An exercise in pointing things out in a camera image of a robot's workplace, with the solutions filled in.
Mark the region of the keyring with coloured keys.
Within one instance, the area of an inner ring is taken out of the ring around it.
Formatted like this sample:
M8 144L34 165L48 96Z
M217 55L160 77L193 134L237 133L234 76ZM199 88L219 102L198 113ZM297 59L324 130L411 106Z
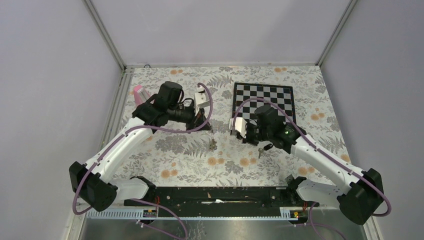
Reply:
M209 141L209 150L215 151L217 149L217 141L215 140L214 130L210 130L210 141Z

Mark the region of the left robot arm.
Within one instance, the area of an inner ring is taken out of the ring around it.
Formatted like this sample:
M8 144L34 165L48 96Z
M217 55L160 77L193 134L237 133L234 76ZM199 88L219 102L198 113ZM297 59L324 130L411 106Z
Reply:
M69 167L72 189L75 193L72 211L75 215L86 213L77 209L78 199L84 200L88 209L106 210L117 201L138 200L148 206L155 200L152 183L143 177L113 180L113 175L131 153L157 131L189 134L209 131L213 112L212 94L201 82L197 84L191 104L184 106L183 87L172 81L163 83L158 92L138 105L122 130L85 163L74 162Z

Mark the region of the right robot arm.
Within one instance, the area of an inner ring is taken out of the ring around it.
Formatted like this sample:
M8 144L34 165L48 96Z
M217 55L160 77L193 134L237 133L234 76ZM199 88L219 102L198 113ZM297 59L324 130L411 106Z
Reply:
M230 121L229 127L238 132L239 139L254 146L270 142L275 148L310 164L332 181L332 184L324 184L297 177L289 184L291 189L286 193L291 205L299 206L307 201L338 208L357 225L364 225L375 215L384 201L383 181L378 171L373 168L363 170L332 154L269 104L257 108L253 115L254 124L242 117Z

